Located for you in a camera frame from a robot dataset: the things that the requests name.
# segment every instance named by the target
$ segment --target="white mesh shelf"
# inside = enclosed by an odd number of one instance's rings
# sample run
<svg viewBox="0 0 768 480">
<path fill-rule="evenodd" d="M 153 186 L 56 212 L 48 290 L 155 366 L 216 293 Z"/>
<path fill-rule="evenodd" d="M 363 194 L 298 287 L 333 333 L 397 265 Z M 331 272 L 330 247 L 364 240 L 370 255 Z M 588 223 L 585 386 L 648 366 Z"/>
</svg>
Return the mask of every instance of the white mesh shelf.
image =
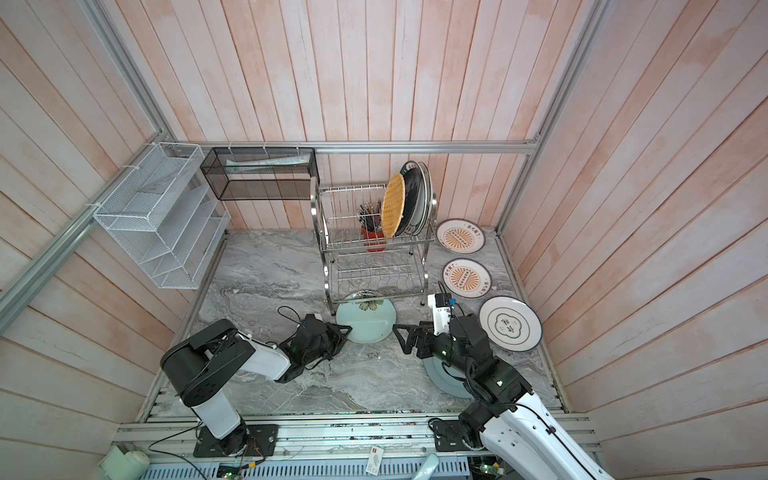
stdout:
<svg viewBox="0 0 768 480">
<path fill-rule="evenodd" d="M 160 288 L 196 289 L 229 223 L 207 185 L 185 191 L 202 160 L 198 145 L 156 145 L 94 215 Z"/>
</svg>

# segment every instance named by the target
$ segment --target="black plate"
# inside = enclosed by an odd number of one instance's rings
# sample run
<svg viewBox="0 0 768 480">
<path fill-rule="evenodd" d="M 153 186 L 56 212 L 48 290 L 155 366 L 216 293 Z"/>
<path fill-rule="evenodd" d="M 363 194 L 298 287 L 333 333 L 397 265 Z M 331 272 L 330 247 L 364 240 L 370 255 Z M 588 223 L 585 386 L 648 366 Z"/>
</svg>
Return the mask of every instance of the black plate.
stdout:
<svg viewBox="0 0 768 480">
<path fill-rule="evenodd" d="M 419 190 L 422 187 L 422 172 L 419 169 L 419 166 L 416 165 L 415 162 L 409 163 L 413 163 L 414 167 L 403 173 L 402 170 L 405 170 L 408 165 L 406 164 L 400 171 L 402 179 L 406 183 L 406 203 L 402 208 L 402 218 L 400 219 L 400 224 L 397 226 L 395 237 L 398 237 L 406 229 L 408 224 L 411 223 L 413 211 L 416 209 L 416 202 L 419 201 Z"/>
</svg>

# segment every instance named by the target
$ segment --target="dish rack shelf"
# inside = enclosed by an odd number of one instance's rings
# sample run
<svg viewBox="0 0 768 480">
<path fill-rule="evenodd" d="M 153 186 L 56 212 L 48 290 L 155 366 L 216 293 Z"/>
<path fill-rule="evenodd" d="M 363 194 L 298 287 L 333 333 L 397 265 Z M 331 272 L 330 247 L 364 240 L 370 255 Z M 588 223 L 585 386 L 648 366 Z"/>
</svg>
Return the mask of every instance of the dish rack shelf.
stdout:
<svg viewBox="0 0 768 480">
<path fill-rule="evenodd" d="M 435 239 L 436 195 L 420 232 L 383 238 L 362 227 L 359 207 L 383 199 L 386 184 L 320 188 L 313 183 L 312 218 L 323 259 L 326 299 L 334 315 L 346 297 L 360 290 L 382 294 L 372 300 L 425 294 L 429 283 L 425 264 Z"/>
<path fill-rule="evenodd" d="M 188 185 L 199 145 L 157 144 L 96 210 L 96 221 L 160 288 L 196 289 L 230 219 Z"/>
</svg>

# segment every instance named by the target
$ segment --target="pink wood panel wall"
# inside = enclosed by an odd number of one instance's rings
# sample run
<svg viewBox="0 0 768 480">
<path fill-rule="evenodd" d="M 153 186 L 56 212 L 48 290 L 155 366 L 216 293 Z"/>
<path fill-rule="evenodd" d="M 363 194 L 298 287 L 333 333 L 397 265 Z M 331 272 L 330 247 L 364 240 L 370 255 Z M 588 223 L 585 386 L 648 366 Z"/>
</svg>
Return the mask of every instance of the pink wood panel wall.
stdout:
<svg viewBox="0 0 768 480">
<path fill-rule="evenodd" d="M 154 134 L 77 2 L 0 2 L 0 290 Z M 189 297 L 103 230 L 86 239 L 0 338 L 3 474 L 82 478 L 134 420 Z"/>
<path fill-rule="evenodd" d="M 104 0 L 178 138 L 524 140 L 594 0 Z M 496 225 L 524 158 L 412 155 L 439 218 Z M 407 154 L 319 158 L 386 182 Z M 311 228 L 307 202 L 227 202 L 238 229 Z"/>
<path fill-rule="evenodd" d="M 768 464 L 767 22 L 618 2 L 504 232 L 618 478 Z"/>
</svg>

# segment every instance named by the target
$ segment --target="marble countertop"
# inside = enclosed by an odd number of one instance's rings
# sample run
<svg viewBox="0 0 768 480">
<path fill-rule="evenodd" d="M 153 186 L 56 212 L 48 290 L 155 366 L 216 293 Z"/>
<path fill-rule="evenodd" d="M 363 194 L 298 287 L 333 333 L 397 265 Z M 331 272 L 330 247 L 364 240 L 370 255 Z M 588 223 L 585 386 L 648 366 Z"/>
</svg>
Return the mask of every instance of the marble countertop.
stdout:
<svg viewBox="0 0 768 480">
<path fill-rule="evenodd" d="M 441 276 L 443 266 L 462 257 L 439 243 L 429 249 L 427 271 Z M 493 296 L 515 296 L 511 280 L 495 241 L 486 231 L 485 246 L 469 256 L 482 263 L 493 279 L 492 290 L 478 299 L 457 299 L 467 313 Z M 429 284 L 437 291 L 436 282 Z M 395 299 L 397 323 L 432 318 L 420 297 Z M 228 318 L 241 330 L 263 342 L 280 342 L 296 324 L 277 313 L 287 305 L 301 316 L 320 315 L 333 322 L 323 289 L 323 266 L 311 230 L 256 230 L 229 235 L 220 264 L 210 284 L 192 331 Z M 547 406 L 560 407 L 551 376 L 540 349 L 514 353 L 494 346 L 495 353 L 510 362 L 533 385 Z M 296 412 L 361 411 L 460 411 L 469 401 L 443 393 L 429 379 L 415 354 L 402 353 L 397 338 L 359 345 L 348 342 L 330 362 L 288 383 L 275 383 L 255 374 L 236 374 L 224 387 L 242 415 Z M 190 410 L 178 398 L 159 402 L 153 414 L 185 416 Z"/>
</svg>

